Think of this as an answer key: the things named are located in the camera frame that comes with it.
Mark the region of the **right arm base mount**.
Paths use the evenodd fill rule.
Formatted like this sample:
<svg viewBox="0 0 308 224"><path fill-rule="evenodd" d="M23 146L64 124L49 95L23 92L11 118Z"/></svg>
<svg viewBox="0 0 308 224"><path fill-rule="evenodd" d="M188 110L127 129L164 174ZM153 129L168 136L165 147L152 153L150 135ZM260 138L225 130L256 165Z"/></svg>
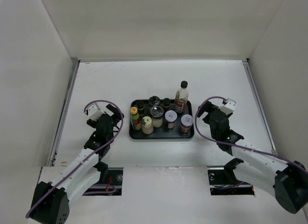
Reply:
<svg viewBox="0 0 308 224"><path fill-rule="evenodd" d="M224 166L214 166L207 169L212 196L255 195L254 187L239 181L233 172L243 160L232 159Z"/></svg>

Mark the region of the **black-capped pepper jar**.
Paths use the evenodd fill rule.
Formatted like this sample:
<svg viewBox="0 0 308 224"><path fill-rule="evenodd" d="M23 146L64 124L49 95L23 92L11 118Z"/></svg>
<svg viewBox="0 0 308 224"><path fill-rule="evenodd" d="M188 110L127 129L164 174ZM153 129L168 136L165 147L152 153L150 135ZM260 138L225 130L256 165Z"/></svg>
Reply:
<svg viewBox="0 0 308 224"><path fill-rule="evenodd" d="M165 112L170 110L170 99L169 98L163 99L163 109L164 109Z"/></svg>

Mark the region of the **clear salt grinder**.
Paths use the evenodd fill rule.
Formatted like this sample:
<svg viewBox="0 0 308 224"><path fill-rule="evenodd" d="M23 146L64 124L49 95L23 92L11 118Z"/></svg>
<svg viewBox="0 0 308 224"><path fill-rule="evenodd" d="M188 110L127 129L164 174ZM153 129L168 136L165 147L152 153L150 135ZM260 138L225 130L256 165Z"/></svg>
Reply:
<svg viewBox="0 0 308 224"><path fill-rule="evenodd" d="M159 128L163 125L164 110L160 106L153 106L151 109L152 123L155 128Z"/></svg>

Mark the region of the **white-lidded spice jar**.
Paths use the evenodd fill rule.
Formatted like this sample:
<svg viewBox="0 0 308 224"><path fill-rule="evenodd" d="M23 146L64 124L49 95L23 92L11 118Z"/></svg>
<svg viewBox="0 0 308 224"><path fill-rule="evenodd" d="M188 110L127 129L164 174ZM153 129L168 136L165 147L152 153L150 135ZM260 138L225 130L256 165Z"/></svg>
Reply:
<svg viewBox="0 0 308 224"><path fill-rule="evenodd" d="M185 114L180 120L180 131L182 133L188 133L193 125L193 117L189 114Z"/></svg>

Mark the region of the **red chili sauce bottle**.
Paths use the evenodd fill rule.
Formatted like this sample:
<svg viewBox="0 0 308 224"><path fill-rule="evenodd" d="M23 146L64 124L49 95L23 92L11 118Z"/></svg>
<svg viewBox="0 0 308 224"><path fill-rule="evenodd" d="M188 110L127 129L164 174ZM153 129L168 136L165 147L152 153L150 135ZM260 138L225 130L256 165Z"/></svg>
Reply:
<svg viewBox="0 0 308 224"><path fill-rule="evenodd" d="M130 108L130 123L132 125L132 128L134 130L140 130L141 129L141 117L138 113L138 109L135 106L132 106Z"/></svg>

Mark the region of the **wide black-capped seasoning jar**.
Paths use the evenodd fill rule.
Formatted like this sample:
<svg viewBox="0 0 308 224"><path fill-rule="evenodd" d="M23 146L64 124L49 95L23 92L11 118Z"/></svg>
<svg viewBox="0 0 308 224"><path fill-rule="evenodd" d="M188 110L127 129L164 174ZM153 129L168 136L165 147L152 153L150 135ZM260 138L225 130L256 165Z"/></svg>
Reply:
<svg viewBox="0 0 308 224"><path fill-rule="evenodd" d="M148 100L148 103L149 103L149 107L152 108L154 106L160 106L160 98L158 96L151 96Z"/></svg>

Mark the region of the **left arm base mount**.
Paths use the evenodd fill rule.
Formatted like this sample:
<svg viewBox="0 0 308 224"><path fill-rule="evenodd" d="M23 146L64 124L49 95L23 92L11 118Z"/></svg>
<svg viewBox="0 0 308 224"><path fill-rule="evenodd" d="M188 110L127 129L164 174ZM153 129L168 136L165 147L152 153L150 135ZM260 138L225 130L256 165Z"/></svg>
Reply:
<svg viewBox="0 0 308 224"><path fill-rule="evenodd" d="M99 162L94 166L100 172L98 182L93 184L84 196L120 196L122 195L123 168L110 168L106 163Z"/></svg>

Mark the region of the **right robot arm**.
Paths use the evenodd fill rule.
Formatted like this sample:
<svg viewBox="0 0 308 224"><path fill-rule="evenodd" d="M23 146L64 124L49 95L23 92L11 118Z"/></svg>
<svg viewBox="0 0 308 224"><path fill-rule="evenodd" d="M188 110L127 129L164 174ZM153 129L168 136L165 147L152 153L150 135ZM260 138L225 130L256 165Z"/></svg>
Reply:
<svg viewBox="0 0 308 224"><path fill-rule="evenodd" d="M230 128L229 118L236 102L222 98L218 107L206 99L195 118L207 115L203 122L210 127L211 136L206 140L216 143L220 150L233 159L224 166L223 178L228 183L236 181L253 186L273 196L287 212L296 214L308 203L308 171L298 161L290 161L264 152L247 142Z"/></svg>

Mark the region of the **small yellow-lidded jar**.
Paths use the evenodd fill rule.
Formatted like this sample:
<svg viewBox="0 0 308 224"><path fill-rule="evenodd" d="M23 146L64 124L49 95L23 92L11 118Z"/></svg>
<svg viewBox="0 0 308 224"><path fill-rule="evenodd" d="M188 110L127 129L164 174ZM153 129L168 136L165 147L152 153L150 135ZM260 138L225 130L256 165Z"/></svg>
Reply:
<svg viewBox="0 0 308 224"><path fill-rule="evenodd" d="M150 116L145 116L142 118L141 129L142 129L142 132L146 135L149 135L154 131L152 119Z"/></svg>

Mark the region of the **tall clear vinegar bottle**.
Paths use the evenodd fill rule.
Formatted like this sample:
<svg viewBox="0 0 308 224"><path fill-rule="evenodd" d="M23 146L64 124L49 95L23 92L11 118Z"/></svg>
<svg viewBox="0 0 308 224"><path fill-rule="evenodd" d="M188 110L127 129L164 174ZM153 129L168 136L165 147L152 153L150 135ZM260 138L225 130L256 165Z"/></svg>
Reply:
<svg viewBox="0 0 308 224"><path fill-rule="evenodd" d="M183 113L186 108L188 96L189 96L187 87L188 87L188 82L182 81L180 84L180 88L176 91L175 101L174 101L174 110L177 113Z"/></svg>

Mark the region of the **white-lidded chili jar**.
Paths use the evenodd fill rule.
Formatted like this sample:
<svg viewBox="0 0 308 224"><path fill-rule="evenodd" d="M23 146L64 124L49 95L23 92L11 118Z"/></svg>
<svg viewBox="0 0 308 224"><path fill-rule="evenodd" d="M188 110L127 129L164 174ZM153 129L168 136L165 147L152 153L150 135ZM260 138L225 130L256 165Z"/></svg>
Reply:
<svg viewBox="0 0 308 224"><path fill-rule="evenodd" d="M177 118L178 118L178 115L173 110L168 110L165 113L165 121L166 121L166 126L168 129L173 129L175 127Z"/></svg>

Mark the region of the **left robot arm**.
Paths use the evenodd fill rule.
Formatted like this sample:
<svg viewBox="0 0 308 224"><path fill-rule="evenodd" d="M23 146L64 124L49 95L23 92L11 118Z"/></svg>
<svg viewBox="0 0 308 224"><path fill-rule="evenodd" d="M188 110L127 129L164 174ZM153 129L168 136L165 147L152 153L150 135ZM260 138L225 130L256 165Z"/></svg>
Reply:
<svg viewBox="0 0 308 224"><path fill-rule="evenodd" d="M84 108L89 118L87 124L94 132L77 157L56 178L36 185L27 219L40 224L64 224L71 205L79 197L93 184L106 183L108 166L102 158L122 129L124 114L110 101L106 102L106 108L113 114L98 114L97 103L98 100L94 100Z"/></svg>

